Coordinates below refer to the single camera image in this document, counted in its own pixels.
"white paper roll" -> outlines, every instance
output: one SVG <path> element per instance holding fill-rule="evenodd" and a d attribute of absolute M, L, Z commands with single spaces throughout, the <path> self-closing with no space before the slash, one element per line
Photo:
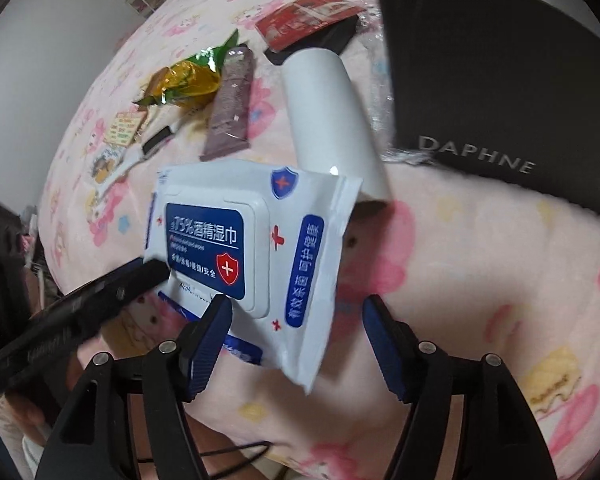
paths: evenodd
<path fill-rule="evenodd" d="M 361 202 L 391 193 L 371 129 L 340 56 L 308 48 L 282 65 L 286 110 L 302 170 L 362 177 Z"/>

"black box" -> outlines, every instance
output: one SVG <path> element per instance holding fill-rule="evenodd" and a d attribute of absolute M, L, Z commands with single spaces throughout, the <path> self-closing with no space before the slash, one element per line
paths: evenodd
<path fill-rule="evenodd" d="M 583 0 L 380 0 L 395 147 L 600 213 L 600 23 Z"/>

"wet wipes pack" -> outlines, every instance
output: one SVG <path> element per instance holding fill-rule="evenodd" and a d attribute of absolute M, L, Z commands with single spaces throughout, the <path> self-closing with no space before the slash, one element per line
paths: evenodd
<path fill-rule="evenodd" d="M 308 393 L 327 345 L 342 237 L 360 178 L 244 160 L 163 169 L 145 259 L 171 267 L 158 296 L 190 320 L 234 302 L 224 346 Z"/>

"purple package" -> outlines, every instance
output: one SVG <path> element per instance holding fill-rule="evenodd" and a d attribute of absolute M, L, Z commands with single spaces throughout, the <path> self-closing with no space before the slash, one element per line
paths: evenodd
<path fill-rule="evenodd" d="M 247 127 L 253 69 L 253 52 L 249 47 L 239 45 L 226 53 L 200 160 L 213 160 L 250 146 Z"/>

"bed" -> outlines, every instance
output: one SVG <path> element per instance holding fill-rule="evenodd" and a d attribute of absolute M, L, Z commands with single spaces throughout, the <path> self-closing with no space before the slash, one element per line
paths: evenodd
<path fill-rule="evenodd" d="M 257 66 L 251 149 L 234 156 L 295 164 L 280 69 L 262 55 L 254 28 L 289 1 L 168 0 L 94 81 L 60 143 L 40 206 L 40 237 L 63 291 L 141 255 L 157 171 L 198 160 L 208 109 L 133 168 L 93 215 L 94 155 L 116 113 L 134 109 L 131 101 L 155 70 L 222 43 L 237 27 Z M 342 59 L 368 102 L 365 48 L 354 38 Z M 408 407 L 386 389 L 361 328 L 362 299 L 378 293 L 395 317 L 449 354 L 501 355 L 536 415 L 558 476 L 576 476 L 600 448 L 600 217 L 501 182 L 385 168 L 394 201 L 347 229 L 330 342 L 311 395 L 279 371 L 223 352 L 187 411 L 236 442 L 280 443 L 268 456 L 306 475 L 382 478 Z M 100 348 L 119 357 L 144 352 L 183 323 L 149 294 L 85 346 L 81 359 Z M 455 437 L 450 430 L 449 441 Z M 445 447 L 440 474 L 452 470 L 453 452 L 452 444 Z"/>

